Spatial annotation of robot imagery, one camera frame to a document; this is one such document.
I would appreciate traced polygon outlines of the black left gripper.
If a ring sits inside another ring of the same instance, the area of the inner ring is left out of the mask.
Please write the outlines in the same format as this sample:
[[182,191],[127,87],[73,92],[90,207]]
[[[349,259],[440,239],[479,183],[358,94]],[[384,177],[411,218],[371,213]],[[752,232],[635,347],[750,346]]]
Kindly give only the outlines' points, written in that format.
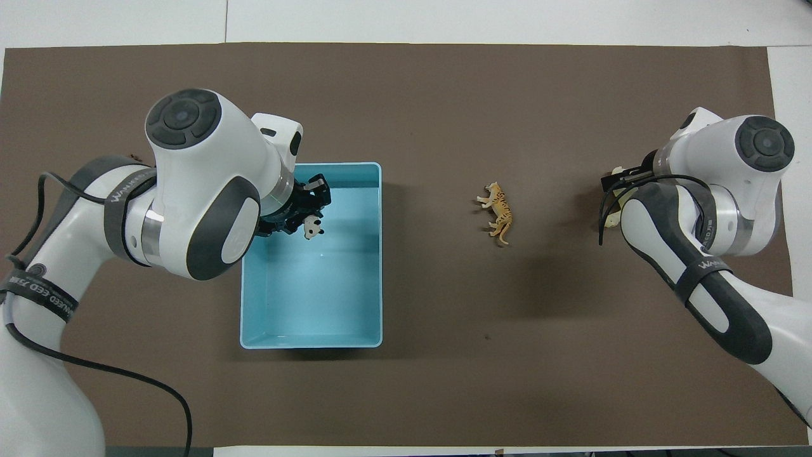
[[298,230],[302,230],[305,237],[322,235],[323,211],[331,201],[331,189],[325,176],[315,175],[307,183],[296,180],[287,202],[278,210],[259,218],[256,235],[270,237],[275,232],[293,234]]

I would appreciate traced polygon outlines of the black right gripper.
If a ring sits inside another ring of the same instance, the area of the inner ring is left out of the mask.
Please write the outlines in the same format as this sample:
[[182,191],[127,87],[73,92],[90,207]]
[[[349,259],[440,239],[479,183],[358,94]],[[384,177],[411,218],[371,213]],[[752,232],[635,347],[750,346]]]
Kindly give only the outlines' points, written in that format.
[[653,171],[642,167],[625,169],[618,167],[609,175],[601,177],[601,188],[603,190],[624,189],[638,182],[653,176]]

